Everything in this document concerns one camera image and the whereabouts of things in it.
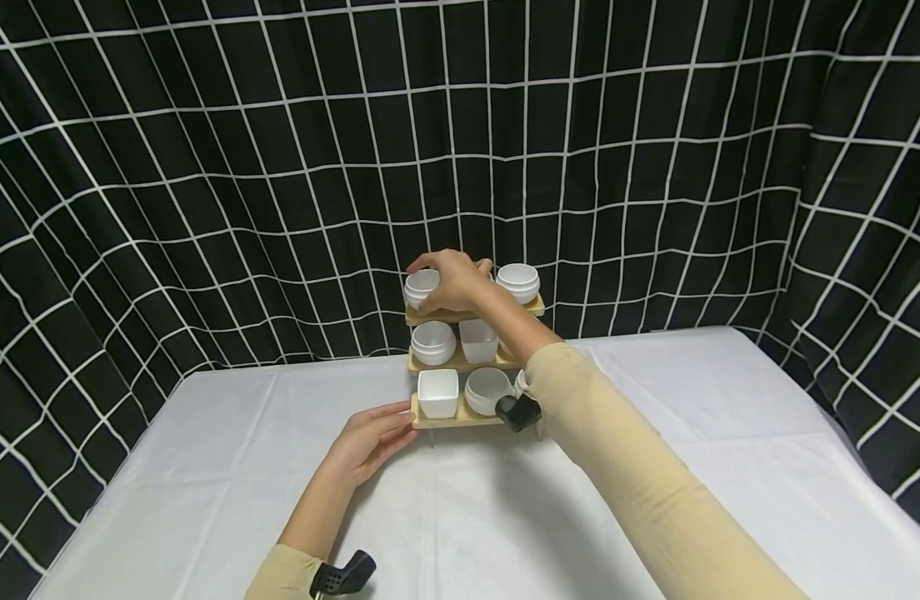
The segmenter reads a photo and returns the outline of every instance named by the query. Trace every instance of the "beige long sleeve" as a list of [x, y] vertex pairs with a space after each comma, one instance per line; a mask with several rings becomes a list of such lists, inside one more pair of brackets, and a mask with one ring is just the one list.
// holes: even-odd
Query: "beige long sleeve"
[[806, 597], [574, 348], [538, 350], [526, 379], [550, 437], [597, 487], [667, 598]]
[[281, 543], [260, 563], [245, 600], [309, 600], [310, 585], [323, 561]]

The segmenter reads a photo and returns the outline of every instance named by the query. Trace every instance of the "wooden tray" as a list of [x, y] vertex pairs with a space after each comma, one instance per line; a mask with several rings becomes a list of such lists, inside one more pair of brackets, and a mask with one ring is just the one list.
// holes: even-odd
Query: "wooden tray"
[[436, 367], [431, 367], [430, 365], [424, 365], [423, 362], [417, 360], [416, 356], [413, 355], [413, 348], [410, 348], [408, 354], [408, 359], [406, 362], [406, 368], [411, 375], [416, 375], [421, 371], [430, 371], [434, 368], [455, 368], [460, 373], [466, 373], [470, 371], [477, 370], [480, 367], [494, 367], [494, 368], [523, 368], [523, 362], [519, 362], [513, 356], [506, 354], [503, 351], [503, 348], [497, 348], [497, 356], [494, 356], [492, 362], [480, 362], [477, 365], [472, 365], [470, 362], [467, 362], [466, 356], [463, 355], [463, 348], [460, 346], [460, 342], [457, 342], [457, 349], [453, 353], [453, 356], [450, 359], [443, 363], [443, 365], [437, 365]]
[[[543, 297], [540, 294], [537, 294], [537, 297], [532, 299], [529, 303], [523, 305], [523, 308], [528, 311], [534, 317], [541, 317], [543, 311], [547, 310], [547, 305], [543, 304]], [[447, 310], [446, 308], [441, 308], [440, 310], [435, 310], [428, 315], [421, 315], [417, 312], [417, 309], [409, 304], [406, 306], [406, 324], [410, 328], [415, 328], [418, 324], [426, 323], [427, 321], [442, 321], [443, 323], [460, 323], [461, 321], [471, 321], [473, 318], [478, 318], [477, 315], [474, 315], [472, 312], [455, 312], [453, 310]]]
[[474, 412], [471, 407], [467, 406], [463, 390], [460, 390], [460, 397], [457, 399], [457, 414], [453, 418], [427, 418], [426, 415], [423, 415], [420, 399], [417, 398], [416, 393], [410, 397], [410, 410], [414, 415], [414, 429], [470, 428], [472, 425], [503, 424], [500, 417], [484, 417]]

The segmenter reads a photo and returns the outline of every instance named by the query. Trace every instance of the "white ceramic cup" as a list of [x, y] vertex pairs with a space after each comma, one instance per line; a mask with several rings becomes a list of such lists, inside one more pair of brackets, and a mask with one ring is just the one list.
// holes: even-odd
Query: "white ceramic cup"
[[418, 361], [436, 367], [453, 356], [458, 348], [458, 337], [445, 322], [427, 321], [414, 328], [410, 348]]
[[521, 304], [529, 304], [540, 292], [540, 274], [525, 263], [500, 267], [497, 284], [510, 292]]
[[423, 299], [430, 295], [440, 285], [440, 272], [434, 269], [423, 269], [406, 278], [403, 284], [403, 299], [407, 304], [418, 308]]
[[499, 343], [496, 331], [481, 318], [460, 322], [460, 346], [468, 363], [478, 365], [492, 362], [497, 358]]
[[511, 391], [506, 373], [493, 367], [481, 367], [470, 373], [464, 388], [467, 405], [484, 417], [496, 415], [497, 400]]
[[497, 271], [497, 283], [512, 287], [530, 286], [539, 278], [540, 273], [537, 273], [534, 267], [523, 262], [504, 265]]
[[452, 418], [458, 414], [460, 383], [454, 368], [421, 371], [417, 378], [417, 400], [427, 418]]

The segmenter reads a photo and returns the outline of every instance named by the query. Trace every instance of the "finger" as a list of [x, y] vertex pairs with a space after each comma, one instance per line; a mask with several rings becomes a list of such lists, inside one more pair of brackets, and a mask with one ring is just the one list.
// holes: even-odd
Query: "finger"
[[424, 252], [423, 254], [420, 255], [420, 257], [417, 257], [417, 260], [414, 260], [413, 262], [411, 262], [410, 266], [406, 267], [406, 272], [416, 273], [417, 271], [420, 271], [424, 267], [430, 267], [430, 269], [436, 269], [437, 260], [440, 258], [439, 254], [440, 252]]
[[489, 258], [482, 258], [477, 262], [477, 269], [480, 270], [480, 273], [490, 274], [493, 270], [493, 260]]
[[396, 440], [396, 438], [401, 437], [404, 433], [406, 433], [407, 431], [411, 429], [413, 429], [413, 422], [409, 422], [408, 424], [403, 425], [399, 429], [388, 431], [382, 436], [380, 436], [380, 443], [381, 444], [390, 443], [392, 440]]
[[380, 418], [386, 417], [387, 415], [396, 415], [397, 413], [402, 413], [403, 411], [409, 409], [410, 400], [403, 400], [403, 402], [393, 402], [391, 404], [374, 406], [373, 408], [368, 408], [365, 411], [358, 412], [357, 415], [364, 415], [370, 418]]
[[416, 440], [417, 435], [418, 431], [416, 429], [411, 429], [401, 437], [397, 437], [390, 443], [384, 444], [382, 453], [380, 453], [380, 463], [383, 465], [392, 455], [399, 453], [399, 451], [407, 447], [410, 442]]
[[416, 440], [417, 435], [418, 431], [416, 429], [411, 429], [402, 436], [393, 438], [390, 442], [380, 444], [380, 446], [372, 451], [370, 458], [366, 461], [367, 465], [369, 465], [370, 472], [375, 473], [392, 455], [399, 453], [399, 451], [407, 447], [410, 442]]
[[373, 421], [364, 425], [365, 428], [370, 428], [373, 434], [377, 435], [377, 438], [381, 438], [383, 434], [388, 431], [394, 431], [396, 429], [402, 428], [403, 425], [408, 423], [413, 423], [413, 412], [405, 412], [404, 414], [397, 415], [388, 415], [386, 417], [374, 418]]

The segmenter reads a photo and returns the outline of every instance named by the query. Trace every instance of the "grid pattern curtain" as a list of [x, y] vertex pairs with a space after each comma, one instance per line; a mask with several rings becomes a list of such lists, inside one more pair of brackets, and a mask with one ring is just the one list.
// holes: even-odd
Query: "grid pattern curtain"
[[446, 247], [748, 334], [920, 522], [920, 0], [0, 0], [0, 598], [183, 378], [404, 353]]

